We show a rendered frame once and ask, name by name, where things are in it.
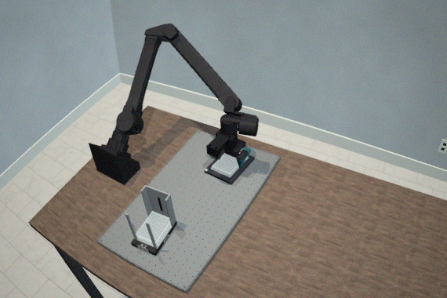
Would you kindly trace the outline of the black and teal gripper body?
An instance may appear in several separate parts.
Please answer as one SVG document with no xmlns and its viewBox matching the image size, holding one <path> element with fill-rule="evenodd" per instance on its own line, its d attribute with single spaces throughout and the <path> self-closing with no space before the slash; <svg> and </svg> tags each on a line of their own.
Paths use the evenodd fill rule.
<svg viewBox="0 0 447 298">
<path fill-rule="evenodd" d="M 233 135 L 225 135 L 222 132 L 221 132 L 221 134 L 224 135 L 224 136 L 234 136 L 234 135 L 237 134 L 237 147 L 233 151 L 229 151 L 229 150 L 225 149 L 225 154 L 229 154 L 230 156 L 235 157 L 235 158 L 237 158 L 239 160 L 242 160 L 248 154 L 248 151 L 245 151 L 245 150 L 243 150 L 239 154 L 240 150 L 243 147 L 245 147 L 245 141 L 238 139 L 238 130 Z"/>
</svg>

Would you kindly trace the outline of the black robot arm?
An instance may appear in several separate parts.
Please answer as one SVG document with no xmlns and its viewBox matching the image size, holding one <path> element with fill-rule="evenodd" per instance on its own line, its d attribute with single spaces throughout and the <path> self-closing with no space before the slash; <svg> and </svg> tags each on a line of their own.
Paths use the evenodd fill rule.
<svg viewBox="0 0 447 298">
<path fill-rule="evenodd" d="M 220 118 L 220 130 L 206 146 L 207 154 L 220 160 L 225 149 L 233 151 L 237 147 L 237 134 L 224 136 L 221 132 L 233 135 L 238 130 L 239 134 L 256 136 L 259 119 L 255 115 L 238 112 L 242 109 L 242 102 L 237 95 L 179 30 L 171 25 L 163 24 L 145 31 L 144 47 L 128 100 L 117 117 L 115 129 L 107 146 L 101 144 L 101 148 L 117 156 L 131 157 L 131 154 L 127 153 L 129 147 L 127 143 L 130 135 L 141 133 L 144 127 L 142 119 L 144 96 L 158 48 L 163 41 L 171 43 L 224 106 L 223 111 L 226 114 Z"/>
</svg>

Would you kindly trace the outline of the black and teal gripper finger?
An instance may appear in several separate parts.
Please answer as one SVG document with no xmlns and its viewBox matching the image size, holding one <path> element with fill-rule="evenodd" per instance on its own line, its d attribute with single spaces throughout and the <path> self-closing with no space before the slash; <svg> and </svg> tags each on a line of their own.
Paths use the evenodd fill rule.
<svg viewBox="0 0 447 298">
<path fill-rule="evenodd" d="M 248 151 L 248 154 L 249 154 L 249 152 L 251 151 L 249 148 L 246 148 L 245 149 L 245 151 Z M 248 156 L 248 154 L 246 155 L 246 157 L 244 157 L 242 160 L 239 160 L 239 159 L 237 159 L 237 162 L 238 162 L 238 166 L 239 166 L 239 168 L 241 168 L 242 166 L 243 166 L 243 164 L 244 164 L 244 161 L 245 161 L 245 159 L 247 158 L 247 156 Z"/>
</svg>

